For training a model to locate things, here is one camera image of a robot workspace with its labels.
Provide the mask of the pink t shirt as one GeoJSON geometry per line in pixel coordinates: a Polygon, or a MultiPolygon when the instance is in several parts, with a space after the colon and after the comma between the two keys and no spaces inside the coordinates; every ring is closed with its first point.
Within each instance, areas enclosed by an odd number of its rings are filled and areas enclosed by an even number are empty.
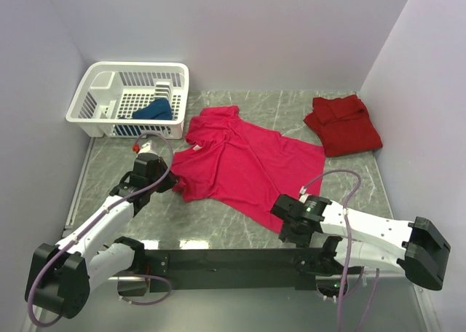
{"type": "Polygon", "coordinates": [[[325,165],[323,147],[246,122],[238,106],[203,109],[186,142],[173,157],[173,191],[185,202],[218,200],[275,233],[283,224],[270,212],[277,198],[297,197],[325,165]]]}

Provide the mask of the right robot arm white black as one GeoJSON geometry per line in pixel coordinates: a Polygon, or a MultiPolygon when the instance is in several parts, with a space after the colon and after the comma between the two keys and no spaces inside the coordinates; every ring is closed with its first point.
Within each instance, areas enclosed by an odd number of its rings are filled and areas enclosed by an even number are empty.
{"type": "Polygon", "coordinates": [[[271,212],[283,222],[280,240],[304,249],[296,259],[302,272],[329,277],[374,268],[431,291],[443,287],[451,246],[426,218],[382,218],[310,194],[281,194],[271,212]]]}

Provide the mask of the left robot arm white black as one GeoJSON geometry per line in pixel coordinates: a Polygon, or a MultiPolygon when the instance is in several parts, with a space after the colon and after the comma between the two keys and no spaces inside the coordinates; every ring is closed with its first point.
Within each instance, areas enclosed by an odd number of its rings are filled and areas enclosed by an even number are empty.
{"type": "Polygon", "coordinates": [[[154,152],[139,152],[132,170],[92,216],[56,244],[43,243],[34,251],[25,290],[28,317],[34,325],[47,326],[36,317],[36,308],[57,319],[77,316],[90,294],[110,277],[161,278],[142,242],[119,237],[108,248],[104,245],[149,203],[152,194],[176,185],[178,178],[171,167],[154,152]]]}

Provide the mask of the black base beam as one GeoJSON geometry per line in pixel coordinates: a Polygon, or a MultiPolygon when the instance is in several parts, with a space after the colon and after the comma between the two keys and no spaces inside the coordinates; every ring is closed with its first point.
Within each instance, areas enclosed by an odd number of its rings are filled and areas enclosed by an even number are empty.
{"type": "Polygon", "coordinates": [[[322,248],[236,250],[147,250],[129,276],[149,274],[176,290],[295,288],[316,289],[316,277],[341,275],[335,253],[322,248]]]}

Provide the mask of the blue t shirt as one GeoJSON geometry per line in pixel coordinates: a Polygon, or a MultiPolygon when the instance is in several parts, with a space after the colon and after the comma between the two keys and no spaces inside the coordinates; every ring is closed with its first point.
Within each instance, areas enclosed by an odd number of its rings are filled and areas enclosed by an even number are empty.
{"type": "MultiPolygon", "coordinates": [[[[173,113],[170,103],[166,98],[156,98],[149,105],[140,108],[132,113],[131,119],[137,120],[167,120],[171,121],[173,113]]],[[[116,126],[118,136],[137,136],[143,131],[149,131],[151,128],[139,127],[133,124],[124,124],[116,126]]]]}

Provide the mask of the white plastic basket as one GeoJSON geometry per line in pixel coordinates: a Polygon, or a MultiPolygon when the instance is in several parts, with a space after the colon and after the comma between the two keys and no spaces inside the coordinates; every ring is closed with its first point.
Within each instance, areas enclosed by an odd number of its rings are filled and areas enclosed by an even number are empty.
{"type": "Polygon", "coordinates": [[[189,84],[189,69],[182,63],[97,62],[80,81],[66,120],[94,138],[129,138],[151,131],[180,139],[189,84]],[[170,104],[171,120],[133,117],[162,98],[170,104]]]}

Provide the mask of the dark red folded t shirt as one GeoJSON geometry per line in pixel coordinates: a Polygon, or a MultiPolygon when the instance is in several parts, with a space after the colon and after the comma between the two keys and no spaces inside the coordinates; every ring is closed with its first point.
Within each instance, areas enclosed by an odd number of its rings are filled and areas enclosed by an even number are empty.
{"type": "Polygon", "coordinates": [[[316,97],[306,126],[320,139],[327,157],[340,157],[383,147],[368,109],[356,94],[345,98],[316,97]]]}

